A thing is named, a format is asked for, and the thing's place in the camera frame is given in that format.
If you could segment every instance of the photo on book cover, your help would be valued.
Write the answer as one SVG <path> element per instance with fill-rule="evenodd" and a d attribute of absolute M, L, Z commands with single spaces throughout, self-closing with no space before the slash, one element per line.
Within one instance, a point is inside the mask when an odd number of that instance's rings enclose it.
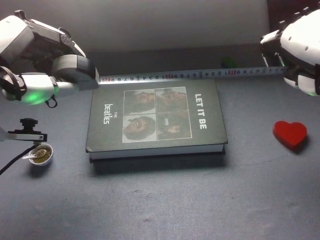
<path fill-rule="evenodd" d="M 192 138 L 189 111 L 158 113 L 156 122 L 158 140 Z"/>
<path fill-rule="evenodd" d="M 186 87 L 158 88 L 155 90 L 156 112 L 177 112 L 188 110 Z"/>
<path fill-rule="evenodd" d="M 155 114 L 155 90 L 124 91 L 124 115 Z"/>
<path fill-rule="evenodd" d="M 123 143 L 151 142 L 157 140 L 155 114 L 123 116 Z"/>

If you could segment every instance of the spoon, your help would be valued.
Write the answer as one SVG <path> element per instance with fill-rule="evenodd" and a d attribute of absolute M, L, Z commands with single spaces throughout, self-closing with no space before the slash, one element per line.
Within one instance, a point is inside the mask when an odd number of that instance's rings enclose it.
<path fill-rule="evenodd" d="M 46 155 L 47 150 L 45 149 L 40 149 L 38 150 L 35 154 L 32 154 L 30 156 L 24 156 L 22 159 L 36 159 L 36 158 L 41 158 L 44 155 Z"/>

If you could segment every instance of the book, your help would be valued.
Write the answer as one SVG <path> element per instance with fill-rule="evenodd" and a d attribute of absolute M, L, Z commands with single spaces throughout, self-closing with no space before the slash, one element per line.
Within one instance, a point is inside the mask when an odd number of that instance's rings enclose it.
<path fill-rule="evenodd" d="M 222 153 L 227 143 L 215 80 L 102 85 L 93 91 L 90 161 Z"/>

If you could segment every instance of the white measuring tape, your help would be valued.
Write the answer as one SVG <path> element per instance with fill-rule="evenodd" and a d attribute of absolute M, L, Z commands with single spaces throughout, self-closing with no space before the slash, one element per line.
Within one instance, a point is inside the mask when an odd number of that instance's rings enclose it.
<path fill-rule="evenodd" d="M 116 76 L 101 76 L 100 85 L 156 83 L 182 81 L 187 79 L 219 79 L 282 75 L 286 67 L 252 67 L 252 68 L 227 68 L 188 71 L 165 71 L 156 73 L 128 74 Z"/>

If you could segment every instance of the gray tablecloth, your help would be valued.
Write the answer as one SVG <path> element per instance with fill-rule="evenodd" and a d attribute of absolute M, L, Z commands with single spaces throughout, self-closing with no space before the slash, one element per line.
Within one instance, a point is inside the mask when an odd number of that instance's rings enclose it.
<path fill-rule="evenodd" d="M 16 162 L 0 176 L 1 240 L 318 240 L 320 99 L 280 77 L 218 81 L 225 155 L 113 160 L 85 153 L 91 92 L 49 109 L 0 101 L 0 125 L 39 120 L 54 160 Z M 299 154 L 273 136 L 302 122 Z M 31 144 L 0 143 L 0 167 Z"/>

